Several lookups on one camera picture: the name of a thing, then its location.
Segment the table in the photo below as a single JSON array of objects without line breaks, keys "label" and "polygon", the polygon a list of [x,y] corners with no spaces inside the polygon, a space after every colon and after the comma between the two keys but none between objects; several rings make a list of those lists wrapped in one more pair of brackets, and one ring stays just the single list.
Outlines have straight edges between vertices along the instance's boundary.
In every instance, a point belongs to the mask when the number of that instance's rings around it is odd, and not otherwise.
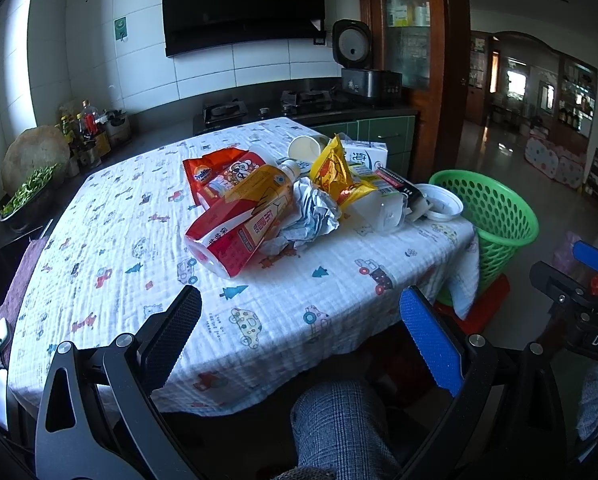
[{"label": "table", "polygon": [[[349,215],[303,252],[257,256],[233,280],[187,250],[195,208],[182,160],[228,145],[263,143],[284,156],[311,130],[287,118],[259,121],[164,146],[90,176],[58,221],[26,292],[13,338],[9,385],[38,406],[57,345],[109,344],[165,310],[183,285],[203,300],[167,384],[162,412],[228,415],[263,400],[330,355],[353,351],[399,321],[401,290],[431,300],[446,280],[465,315],[478,285],[472,224],[418,221],[391,235]],[[114,407],[110,392],[102,400]]]}]

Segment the person's leg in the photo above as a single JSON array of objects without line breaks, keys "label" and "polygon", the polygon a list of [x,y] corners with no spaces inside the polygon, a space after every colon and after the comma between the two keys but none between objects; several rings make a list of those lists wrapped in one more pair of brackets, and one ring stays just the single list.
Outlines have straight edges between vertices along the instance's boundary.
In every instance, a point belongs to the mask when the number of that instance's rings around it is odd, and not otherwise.
[{"label": "person's leg", "polygon": [[328,470],[337,480],[392,480],[399,473],[383,403],[365,381],[313,386],[295,403],[291,423],[300,468]]}]

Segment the green plastic basket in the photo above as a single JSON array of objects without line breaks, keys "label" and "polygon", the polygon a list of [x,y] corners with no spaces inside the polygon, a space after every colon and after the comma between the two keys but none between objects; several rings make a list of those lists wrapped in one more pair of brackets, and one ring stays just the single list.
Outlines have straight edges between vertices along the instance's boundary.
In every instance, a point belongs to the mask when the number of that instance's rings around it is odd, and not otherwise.
[{"label": "green plastic basket", "polygon": [[[497,279],[520,247],[537,238],[537,216],[509,187],[479,173],[439,171],[429,183],[455,193],[464,203],[462,215],[478,229],[479,295]],[[443,294],[439,300],[447,303],[447,298]]]}]

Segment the red bag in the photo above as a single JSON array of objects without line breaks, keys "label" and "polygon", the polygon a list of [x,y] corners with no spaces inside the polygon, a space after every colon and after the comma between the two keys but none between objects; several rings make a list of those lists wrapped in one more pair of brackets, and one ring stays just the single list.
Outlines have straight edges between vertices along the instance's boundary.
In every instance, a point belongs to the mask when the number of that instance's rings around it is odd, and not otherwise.
[{"label": "red bag", "polygon": [[208,153],[208,155],[204,155],[201,158],[187,158],[183,161],[183,168],[186,170],[188,184],[190,185],[195,205],[201,205],[198,194],[202,187],[244,153],[246,153],[244,150],[237,148],[224,148],[223,150]]}]

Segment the black countertop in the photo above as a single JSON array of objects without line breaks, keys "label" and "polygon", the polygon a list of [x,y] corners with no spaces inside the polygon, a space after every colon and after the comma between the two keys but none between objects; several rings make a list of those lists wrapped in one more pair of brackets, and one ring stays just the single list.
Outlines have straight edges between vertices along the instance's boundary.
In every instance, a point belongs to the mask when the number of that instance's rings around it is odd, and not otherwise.
[{"label": "black countertop", "polygon": [[[260,108],[269,108],[269,115],[266,118],[274,118],[282,115],[281,102],[279,101],[255,102],[253,104],[248,104],[249,113],[246,117],[243,117],[243,123],[262,120],[262,117],[259,116]],[[295,116],[288,115],[288,117],[304,126],[314,126],[317,124],[339,123],[381,117],[415,116],[418,115],[418,113],[416,108],[403,105],[373,107],[364,103],[351,102],[347,104],[344,109],[325,110]],[[39,219],[34,225],[31,225],[26,232],[32,231],[40,226],[45,226],[49,220],[54,219],[47,231],[47,233],[50,234],[56,222],[90,174],[96,173],[97,171],[103,170],[104,168],[127,160],[133,156],[140,155],[141,153],[146,153],[167,144],[179,142],[188,139],[189,137],[199,135],[206,129],[203,116],[198,114],[193,116],[192,121],[187,119],[178,123],[157,127],[150,132],[142,132],[134,135],[129,142],[117,147],[113,152],[106,156],[103,159],[101,166],[98,168],[94,168],[90,171],[82,171],[76,177],[70,179],[67,178],[64,181],[63,186],[61,186],[60,189],[55,190],[54,203],[47,214]],[[0,203],[0,208],[5,202],[6,199],[4,198]],[[0,222],[0,247],[4,247],[21,236],[22,234],[13,232],[9,227]]]}]

